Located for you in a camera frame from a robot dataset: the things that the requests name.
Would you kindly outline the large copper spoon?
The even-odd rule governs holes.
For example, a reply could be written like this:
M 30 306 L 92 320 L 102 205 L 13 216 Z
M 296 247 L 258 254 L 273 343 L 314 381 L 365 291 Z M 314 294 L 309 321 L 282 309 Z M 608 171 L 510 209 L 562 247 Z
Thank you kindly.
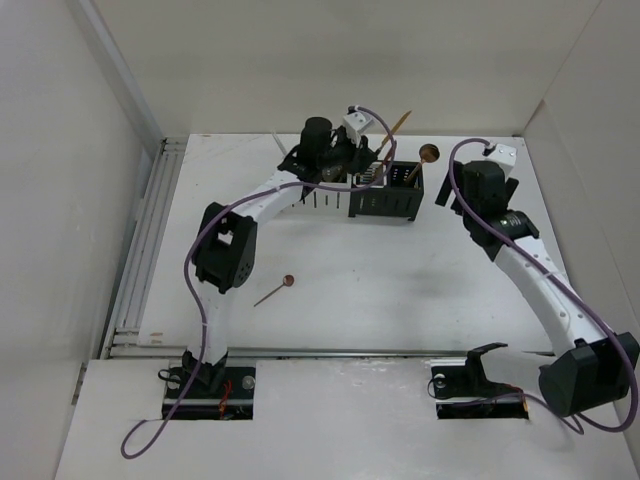
M 440 158 L 439 148 L 431 143 L 424 144 L 419 149 L 419 163 L 414 167 L 409 176 L 406 179 L 407 185 L 412 185 L 415 178 L 422 171 L 424 164 L 431 164 L 436 162 Z

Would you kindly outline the white chopstick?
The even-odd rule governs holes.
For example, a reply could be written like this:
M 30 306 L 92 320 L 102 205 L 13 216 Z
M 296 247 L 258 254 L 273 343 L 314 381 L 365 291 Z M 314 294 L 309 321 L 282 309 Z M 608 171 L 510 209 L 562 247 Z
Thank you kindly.
M 281 141 L 280 137 L 278 136 L 278 134 L 275 131 L 271 132 L 272 138 L 275 141 L 277 147 L 279 148 L 281 154 L 283 157 L 285 157 L 288 153 L 287 148 L 285 147 L 285 145 L 283 144 L 283 142 Z

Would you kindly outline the gold knife green handle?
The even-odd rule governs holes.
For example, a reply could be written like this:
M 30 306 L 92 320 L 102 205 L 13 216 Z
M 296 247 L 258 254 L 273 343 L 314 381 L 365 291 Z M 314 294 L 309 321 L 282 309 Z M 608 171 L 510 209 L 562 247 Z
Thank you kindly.
M 380 146 L 378 147 L 378 151 L 381 151 L 384 149 L 384 147 L 390 142 L 390 138 L 398 132 L 398 130 L 403 126 L 403 124 L 406 122 L 406 120 L 409 118 L 411 114 L 412 114 L 411 110 L 408 110 L 402 114 L 402 116 L 391 127 L 390 129 L 391 134 L 387 134 L 382 140 Z

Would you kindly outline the small copper spoon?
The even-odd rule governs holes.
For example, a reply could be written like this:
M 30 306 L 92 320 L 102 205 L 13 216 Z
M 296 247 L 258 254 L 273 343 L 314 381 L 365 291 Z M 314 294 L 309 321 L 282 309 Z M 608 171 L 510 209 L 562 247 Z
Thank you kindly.
M 292 274 L 286 274 L 281 281 L 281 284 L 277 287 L 275 287 L 272 291 L 270 291 L 269 293 L 265 294 L 262 298 L 260 298 L 255 304 L 254 307 L 257 307 L 258 305 L 262 304 L 264 301 L 266 301 L 267 299 L 271 298 L 274 294 L 276 294 L 278 291 L 280 291 L 283 288 L 288 288 L 293 286 L 295 283 L 295 277 Z

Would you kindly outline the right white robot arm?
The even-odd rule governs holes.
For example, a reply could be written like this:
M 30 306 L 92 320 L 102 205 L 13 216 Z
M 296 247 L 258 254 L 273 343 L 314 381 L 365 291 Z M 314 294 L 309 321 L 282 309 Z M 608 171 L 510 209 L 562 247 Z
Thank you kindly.
M 480 246 L 517 287 L 542 324 L 556 356 L 540 368 L 538 386 L 552 412 L 567 417 L 631 399 L 631 424 L 639 407 L 635 367 L 639 343 L 614 332 L 556 270 L 539 230 L 508 203 L 518 186 L 493 161 L 451 161 L 437 196 L 463 220 Z

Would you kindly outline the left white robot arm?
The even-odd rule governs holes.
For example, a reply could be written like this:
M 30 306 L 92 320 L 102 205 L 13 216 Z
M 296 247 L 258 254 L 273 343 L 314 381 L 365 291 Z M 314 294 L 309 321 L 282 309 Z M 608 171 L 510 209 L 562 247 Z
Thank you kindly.
M 201 396 L 213 396 L 223 387 L 232 294 L 253 271 L 260 227 L 316 189 L 357 193 L 357 188 L 342 188 L 323 176 L 331 169 L 362 174 L 377 160 L 379 153 L 365 135 L 373 121 L 371 111 L 363 108 L 350 109 L 340 126 L 324 117 L 308 118 L 297 145 L 266 182 L 231 204 L 206 207 L 183 266 L 200 315 L 200 340 L 186 348 L 181 366 Z

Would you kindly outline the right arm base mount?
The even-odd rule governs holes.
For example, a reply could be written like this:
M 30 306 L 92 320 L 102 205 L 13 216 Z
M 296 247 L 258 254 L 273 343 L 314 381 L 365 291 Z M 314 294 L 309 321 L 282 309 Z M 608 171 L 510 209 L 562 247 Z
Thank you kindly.
M 463 357 L 431 361 L 429 386 L 438 420 L 529 419 L 522 389 L 486 375 L 484 356 L 507 347 L 494 342 L 471 349 Z

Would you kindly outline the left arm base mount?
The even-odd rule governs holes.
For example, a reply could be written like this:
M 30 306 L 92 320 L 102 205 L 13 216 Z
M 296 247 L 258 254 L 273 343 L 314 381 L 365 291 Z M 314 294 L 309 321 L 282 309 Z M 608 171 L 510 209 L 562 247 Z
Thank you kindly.
M 165 383 L 162 418 L 172 420 L 252 420 L 257 369 L 252 366 L 230 366 L 222 382 L 212 392 L 195 382 L 175 413 L 170 415 L 176 400 L 186 385 L 188 375 L 179 366 L 161 369 L 158 378 Z

